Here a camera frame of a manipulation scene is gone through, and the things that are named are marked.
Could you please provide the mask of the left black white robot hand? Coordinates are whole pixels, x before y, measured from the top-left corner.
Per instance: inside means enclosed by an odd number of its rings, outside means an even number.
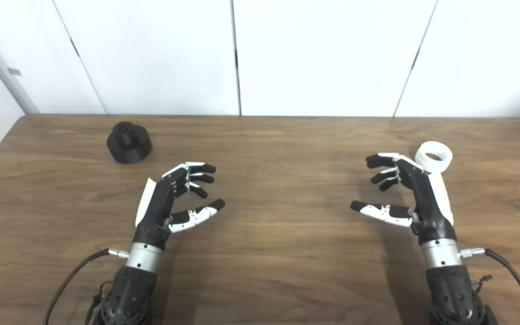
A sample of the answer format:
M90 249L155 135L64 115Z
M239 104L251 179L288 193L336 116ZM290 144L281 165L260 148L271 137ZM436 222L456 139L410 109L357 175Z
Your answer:
M148 178L136 214L133 243L164 251L171 234L189 230L224 208L224 200L218 199L205 206L172 212L175 199L185 193L207 198L208 193L197 181L213 183L215 171L213 165L189 161L167 171L159 181Z

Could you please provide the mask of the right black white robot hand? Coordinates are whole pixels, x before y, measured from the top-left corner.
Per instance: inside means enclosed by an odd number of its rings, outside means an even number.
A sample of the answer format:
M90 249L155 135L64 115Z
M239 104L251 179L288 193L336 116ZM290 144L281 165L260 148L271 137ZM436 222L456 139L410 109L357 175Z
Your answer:
M413 192L414 208L353 201L350 208L360 214L402 227L410 227L420 245L444 239L456 240L456 230L437 202L435 186L425 168L399 153L376 153L366 158L367 168L386 167L370 181L382 192L401 184Z

